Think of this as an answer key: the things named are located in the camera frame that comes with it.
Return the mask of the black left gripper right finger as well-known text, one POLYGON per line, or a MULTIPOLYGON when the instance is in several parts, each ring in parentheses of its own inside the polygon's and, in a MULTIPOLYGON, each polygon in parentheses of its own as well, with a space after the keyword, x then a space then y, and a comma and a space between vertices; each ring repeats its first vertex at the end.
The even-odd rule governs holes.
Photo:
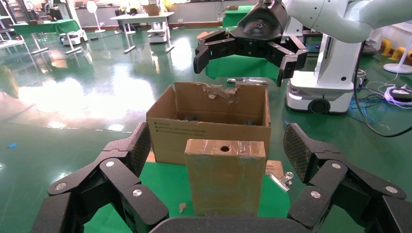
POLYGON ((409 233, 412 204, 395 184, 350 163, 332 144, 311 139, 296 123, 285 129, 284 152, 305 188, 288 218, 316 233, 333 206, 367 233, 409 233))

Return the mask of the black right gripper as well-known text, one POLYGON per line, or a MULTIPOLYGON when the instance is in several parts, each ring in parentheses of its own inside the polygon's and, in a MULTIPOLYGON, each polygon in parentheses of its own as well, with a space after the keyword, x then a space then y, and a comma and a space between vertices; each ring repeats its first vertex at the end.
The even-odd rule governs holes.
POLYGON ((211 60, 231 55, 266 58, 278 67, 276 86, 291 79, 305 66, 308 49, 296 37, 280 43, 288 22, 287 11, 280 1, 260 1, 237 27, 200 34, 193 58, 194 73, 200 74, 211 60))

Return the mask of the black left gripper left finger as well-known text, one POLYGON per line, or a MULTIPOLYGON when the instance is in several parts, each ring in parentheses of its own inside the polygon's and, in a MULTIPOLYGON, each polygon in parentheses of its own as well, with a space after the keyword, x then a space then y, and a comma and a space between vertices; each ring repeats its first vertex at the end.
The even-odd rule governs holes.
POLYGON ((146 122, 139 123, 130 137, 109 142, 92 163, 49 187, 32 232, 82 233, 106 205, 132 232, 150 232, 169 217, 166 205, 140 179, 150 150, 146 122))

